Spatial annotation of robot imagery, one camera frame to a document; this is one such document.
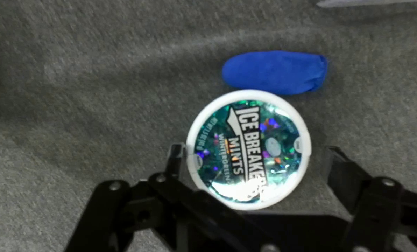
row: gray carpet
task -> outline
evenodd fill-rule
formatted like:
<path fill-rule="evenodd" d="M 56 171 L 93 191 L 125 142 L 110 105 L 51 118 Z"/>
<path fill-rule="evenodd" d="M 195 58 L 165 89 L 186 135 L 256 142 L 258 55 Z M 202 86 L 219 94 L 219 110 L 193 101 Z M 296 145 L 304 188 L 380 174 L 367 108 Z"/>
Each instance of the gray carpet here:
<path fill-rule="evenodd" d="M 93 188 L 161 171 L 168 146 L 230 91 L 223 62 L 262 49 L 331 62 L 324 90 L 289 98 L 314 156 L 270 212 L 346 216 L 325 181 L 329 145 L 417 191 L 417 5 L 0 2 L 0 251 L 62 251 Z M 150 234 L 135 248 L 163 250 Z"/>

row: round container lid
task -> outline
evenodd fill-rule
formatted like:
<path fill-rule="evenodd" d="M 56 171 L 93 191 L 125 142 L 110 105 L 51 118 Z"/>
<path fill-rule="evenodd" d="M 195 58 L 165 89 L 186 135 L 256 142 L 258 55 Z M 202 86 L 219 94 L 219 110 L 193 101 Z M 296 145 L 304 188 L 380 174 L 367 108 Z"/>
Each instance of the round container lid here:
<path fill-rule="evenodd" d="M 245 90 L 223 96 L 195 119 L 188 168 L 198 188 L 235 210 L 287 198 L 305 175 L 311 138 L 301 115 L 277 96 Z"/>

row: white object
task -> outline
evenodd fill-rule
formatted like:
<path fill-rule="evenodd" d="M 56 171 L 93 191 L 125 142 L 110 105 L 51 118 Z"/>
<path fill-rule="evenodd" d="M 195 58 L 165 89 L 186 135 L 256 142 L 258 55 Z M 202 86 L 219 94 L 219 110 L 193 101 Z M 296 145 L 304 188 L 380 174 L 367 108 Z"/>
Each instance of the white object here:
<path fill-rule="evenodd" d="M 266 150 L 272 157 L 277 157 L 282 154 L 282 146 L 277 139 L 270 138 L 265 142 Z"/>
<path fill-rule="evenodd" d="M 377 5 L 396 5 L 396 3 L 417 3 L 417 0 L 322 0 L 319 7 L 353 7 L 353 6 L 377 6 Z"/>
<path fill-rule="evenodd" d="M 300 133 L 300 153 L 303 153 L 301 156 L 301 163 L 300 167 L 297 170 L 297 173 L 291 174 L 284 187 L 276 187 L 276 185 L 270 185 L 266 188 L 266 192 L 261 194 L 261 202 L 258 203 L 238 203 L 238 202 L 231 202 L 231 201 L 226 201 L 224 198 L 221 198 L 219 194 L 214 194 L 213 191 L 210 191 L 206 184 L 202 181 L 198 170 L 200 167 L 200 160 L 198 159 L 198 156 L 195 156 L 195 146 L 198 142 L 198 136 L 203 128 L 205 124 L 207 124 L 207 121 L 210 119 L 210 117 L 217 112 L 219 110 L 238 103 L 238 101 L 245 101 L 245 100 L 255 100 L 255 101 L 263 101 L 266 104 L 275 105 L 279 108 L 279 111 L 282 111 L 284 114 L 286 118 L 291 119 L 293 124 L 296 125 L 298 133 Z M 213 195 L 214 198 L 217 198 L 220 202 L 223 202 L 224 205 L 227 205 L 231 209 L 235 210 L 259 210 L 259 209 L 265 209 L 269 208 L 272 205 L 276 205 L 277 202 L 283 201 L 284 198 L 287 198 L 297 187 L 298 184 L 303 181 L 307 168 L 308 168 L 308 163 L 310 163 L 310 157 L 311 157 L 311 152 L 312 152 L 312 146 L 311 146 L 311 136 L 310 132 L 307 129 L 307 125 L 304 122 L 304 119 L 301 118 L 301 115 L 296 111 L 294 107 L 291 107 L 287 101 L 284 101 L 283 98 L 273 96 L 270 93 L 265 93 L 265 91 L 255 91 L 255 90 L 244 90 L 244 91 L 235 91 L 235 93 L 230 93 L 226 94 L 217 100 L 214 100 L 212 104 L 209 104 L 195 119 L 191 132 L 188 135 L 188 168 L 189 168 L 189 174 L 192 175 L 193 182 L 196 184 L 196 187 L 199 189 L 203 189 L 206 192 L 209 192 L 210 195 Z M 240 191 L 242 194 L 249 195 L 251 192 L 248 191 L 256 191 L 258 188 L 254 185 L 254 181 L 247 182 L 247 185 L 240 185 L 235 189 L 227 189 L 223 185 L 219 184 L 213 184 L 213 187 L 219 191 L 219 192 L 233 192 L 233 191 Z"/>

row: bolt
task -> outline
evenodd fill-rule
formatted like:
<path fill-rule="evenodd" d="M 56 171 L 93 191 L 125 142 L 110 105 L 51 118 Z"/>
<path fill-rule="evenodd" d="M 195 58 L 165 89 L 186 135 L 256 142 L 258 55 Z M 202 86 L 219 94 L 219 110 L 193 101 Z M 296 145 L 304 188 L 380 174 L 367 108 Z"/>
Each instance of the bolt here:
<path fill-rule="evenodd" d="M 265 244 L 261 252 L 280 252 L 280 250 L 273 244 Z"/>
<path fill-rule="evenodd" d="M 167 177 L 165 174 L 160 174 L 157 178 L 156 178 L 157 182 L 163 184 L 167 181 Z"/>
<path fill-rule="evenodd" d="M 122 188 L 122 185 L 118 181 L 110 185 L 110 191 L 118 191 L 121 188 Z"/>
<path fill-rule="evenodd" d="M 392 181 L 392 180 L 388 180 L 388 178 L 384 178 L 382 180 L 382 184 L 385 185 L 385 187 L 395 187 L 395 181 Z"/>
<path fill-rule="evenodd" d="M 371 252 L 371 251 L 366 247 L 356 247 L 353 248 L 353 252 Z"/>

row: ice breakers logo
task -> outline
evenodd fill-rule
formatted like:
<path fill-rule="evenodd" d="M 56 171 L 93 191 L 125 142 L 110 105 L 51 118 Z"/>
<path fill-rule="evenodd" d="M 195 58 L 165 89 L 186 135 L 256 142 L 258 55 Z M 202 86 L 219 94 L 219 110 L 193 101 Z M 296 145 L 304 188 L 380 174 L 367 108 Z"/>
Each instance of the ice breakers logo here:
<path fill-rule="evenodd" d="M 230 111 L 228 125 L 235 138 L 228 139 L 228 152 L 235 175 L 242 175 L 245 182 L 254 181 L 259 188 L 268 185 L 262 147 L 261 147 L 261 108 Z"/>

